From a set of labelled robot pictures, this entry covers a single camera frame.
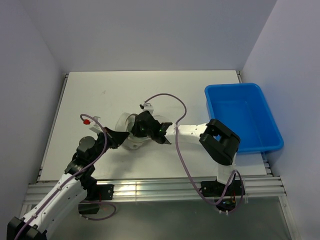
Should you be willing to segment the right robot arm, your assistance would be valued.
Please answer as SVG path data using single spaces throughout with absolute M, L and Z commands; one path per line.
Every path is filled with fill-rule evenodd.
M 203 124 L 178 125 L 159 122 L 149 111 L 144 111 L 135 117 L 129 131 L 136 138 L 149 138 L 161 145 L 180 142 L 201 145 L 218 164 L 217 191 L 227 195 L 233 190 L 235 157 L 241 139 L 218 119 Z

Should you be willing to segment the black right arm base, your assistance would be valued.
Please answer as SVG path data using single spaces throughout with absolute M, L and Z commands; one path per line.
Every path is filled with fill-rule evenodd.
M 217 180 L 202 181 L 200 183 L 200 192 L 206 198 L 214 198 L 216 203 L 223 191 L 225 185 L 217 182 Z M 239 203 L 242 202 L 246 194 L 245 187 L 243 182 L 240 180 L 234 179 L 231 184 L 227 187 L 224 194 L 223 200 L 216 206 L 216 208 L 222 213 L 230 213 L 234 211 Z

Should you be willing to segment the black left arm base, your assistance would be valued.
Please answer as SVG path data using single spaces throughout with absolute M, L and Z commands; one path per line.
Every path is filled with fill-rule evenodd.
M 110 201 L 113 198 L 114 185 L 113 184 L 97 184 L 89 193 L 85 202 L 102 202 Z M 78 205 L 78 212 L 81 215 L 95 215 L 102 207 L 98 203 L 80 203 Z

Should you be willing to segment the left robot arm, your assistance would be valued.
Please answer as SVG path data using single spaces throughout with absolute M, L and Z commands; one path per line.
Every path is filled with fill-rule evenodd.
M 13 217 L 7 225 L 8 240 L 47 240 L 55 223 L 84 200 L 99 197 L 97 180 L 92 177 L 95 162 L 108 150 L 117 149 L 129 136 L 126 131 L 104 127 L 97 138 L 85 136 L 64 174 L 50 192 L 23 217 Z

